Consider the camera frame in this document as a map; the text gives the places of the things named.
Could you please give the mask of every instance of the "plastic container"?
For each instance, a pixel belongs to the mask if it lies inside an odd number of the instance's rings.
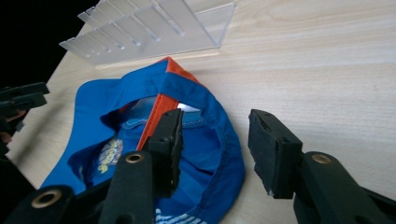
[[[92,28],[60,43],[99,65],[219,48],[233,0],[106,0],[78,15]]]

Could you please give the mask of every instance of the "orange trim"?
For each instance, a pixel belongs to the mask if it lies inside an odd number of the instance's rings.
[[[195,76],[193,76],[191,73],[189,73],[188,71],[184,70],[180,65],[178,65],[178,63],[176,63],[171,57],[166,57],[162,60],[160,60],[160,62],[162,61],[168,61],[168,66],[166,67],[166,72],[168,73],[175,73],[177,75],[180,75],[181,77],[184,77],[186,79],[189,79],[191,81],[194,81],[196,83],[200,83],[198,81],[198,79],[195,78]]]
[[[166,67],[166,72],[174,73],[184,77],[186,79],[192,80],[196,83],[201,84],[198,79],[196,79],[191,73],[184,70],[180,65],[178,65],[171,57],[166,57],[160,60],[159,62],[163,62],[167,60],[168,66]],[[142,150],[149,136],[154,134],[154,130],[157,127],[158,122],[160,121],[163,113],[176,109],[178,105],[178,100],[175,100],[169,96],[158,94],[157,99],[155,100],[154,107],[152,107],[151,114],[148,117],[148,123],[146,124],[145,130],[140,137],[139,143],[137,144],[138,151]]]
[[[140,151],[145,145],[149,136],[154,134],[154,130],[157,127],[163,113],[177,108],[178,101],[170,98],[169,96],[158,94],[155,99],[154,107],[152,107],[151,113],[148,117],[148,123],[146,124],[145,130],[140,137],[139,143],[137,144],[137,150]]]

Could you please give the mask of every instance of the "wooden table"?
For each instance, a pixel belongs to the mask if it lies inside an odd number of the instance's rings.
[[[246,180],[222,223],[296,223],[292,201],[268,196],[253,171],[252,108],[276,115],[304,152],[333,155],[361,186],[396,200],[395,1],[236,1],[219,49],[170,56],[217,96],[240,137]],[[67,145],[78,87],[161,58],[95,67],[67,52],[48,103],[29,112],[7,156],[39,188]]]

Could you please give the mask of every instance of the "printed patch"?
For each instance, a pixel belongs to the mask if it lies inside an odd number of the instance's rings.
[[[104,174],[109,165],[117,164],[123,150],[122,139],[113,137],[101,150],[98,170]]]

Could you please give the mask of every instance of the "blue fabric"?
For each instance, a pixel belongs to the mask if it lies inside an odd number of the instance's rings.
[[[212,93],[166,72],[167,64],[165,60],[120,79],[83,84],[68,145],[41,188],[67,185],[79,194],[111,178],[117,157],[137,146],[153,99],[162,93],[200,111],[183,115],[179,185],[170,199],[156,201],[156,221],[218,223],[245,177],[238,136]],[[121,115],[114,113],[128,104]]]

